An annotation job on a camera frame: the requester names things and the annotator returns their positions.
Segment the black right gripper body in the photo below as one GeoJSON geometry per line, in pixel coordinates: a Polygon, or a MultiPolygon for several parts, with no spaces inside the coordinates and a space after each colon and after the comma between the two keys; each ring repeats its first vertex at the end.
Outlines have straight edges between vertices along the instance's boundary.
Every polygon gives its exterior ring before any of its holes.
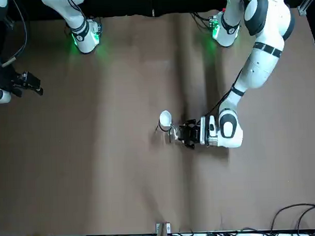
{"type": "Polygon", "coordinates": [[[19,84],[20,74],[13,66],[0,67],[0,89],[11,90],[19,84]]]}

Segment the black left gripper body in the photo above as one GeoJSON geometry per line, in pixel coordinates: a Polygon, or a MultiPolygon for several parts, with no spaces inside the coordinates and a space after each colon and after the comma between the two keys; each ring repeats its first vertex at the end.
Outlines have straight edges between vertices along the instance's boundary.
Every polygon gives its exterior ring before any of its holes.
{"type": "Polygon", "coordinates": [[[191,121],[191,142],[197,144],[200,142],[200,124],[196,120],[191,121]]]}

